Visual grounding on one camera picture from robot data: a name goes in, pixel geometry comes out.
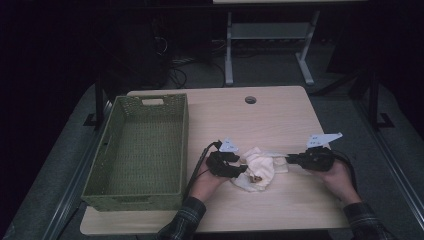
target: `crumpled towel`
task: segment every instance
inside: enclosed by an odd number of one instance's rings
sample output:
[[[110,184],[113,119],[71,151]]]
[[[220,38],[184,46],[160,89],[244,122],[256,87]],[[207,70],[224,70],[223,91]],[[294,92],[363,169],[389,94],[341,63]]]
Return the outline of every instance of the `crumpled towel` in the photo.
[[[241,156],[241,161],[245,161],[249,168],[238,178],[231,179],[231,182],[248,192],[264,191],[275,173],[288,172],[285,156],[287,155],[262,152],[254,147]]]

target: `shirt sleeve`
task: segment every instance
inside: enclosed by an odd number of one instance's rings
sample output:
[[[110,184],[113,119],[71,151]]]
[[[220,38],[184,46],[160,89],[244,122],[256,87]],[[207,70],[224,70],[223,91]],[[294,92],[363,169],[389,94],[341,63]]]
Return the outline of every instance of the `shirt sleeve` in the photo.
[[[343,209],[354,240],[395,240],[367,203],[354,203]]]
[[[155,239],[191,239],[205,212],[202,201],[188,197],[174,219],[156,234]]]

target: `wooden table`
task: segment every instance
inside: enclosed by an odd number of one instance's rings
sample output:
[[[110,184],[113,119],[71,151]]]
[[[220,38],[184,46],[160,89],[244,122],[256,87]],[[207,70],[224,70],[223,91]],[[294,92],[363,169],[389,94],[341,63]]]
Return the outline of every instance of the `wooden table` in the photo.
[[[230,137],[240,155],[252,147],[281,153],[306,150],[311,134],[323,133],[302,87],[216,88],[131,92],[129,95],[187,93],[188,178],[203,149]],[[245,98],[253,96],[255,104]],[[248,193],[224,183],[206,203],[198,232],[328,229],[348,227],[335,197],[297,165],[276,174],[264,192]],[[175,211],[98,212],[88,207],[81,223],[86,235],[155,233]]]

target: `wicker basket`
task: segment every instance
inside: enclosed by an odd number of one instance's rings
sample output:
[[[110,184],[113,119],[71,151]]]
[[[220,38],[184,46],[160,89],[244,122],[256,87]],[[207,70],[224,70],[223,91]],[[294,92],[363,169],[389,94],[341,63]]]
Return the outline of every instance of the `wicker basket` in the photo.
[[[186,94],[117,97],[82,199],[98,211],[179,209],[187,141]]]

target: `grommet hole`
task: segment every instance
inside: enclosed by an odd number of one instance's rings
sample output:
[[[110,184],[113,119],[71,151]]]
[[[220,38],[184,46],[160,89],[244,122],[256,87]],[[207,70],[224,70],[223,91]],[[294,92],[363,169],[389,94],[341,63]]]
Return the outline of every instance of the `grommet hole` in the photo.
[[[256,98],[255,98],[255,97],[253,97],[253,96],[247,96],[247,97],[244,99],[244,101],[245,101],[247,104],[255,104],[255,103],[256,103]]]

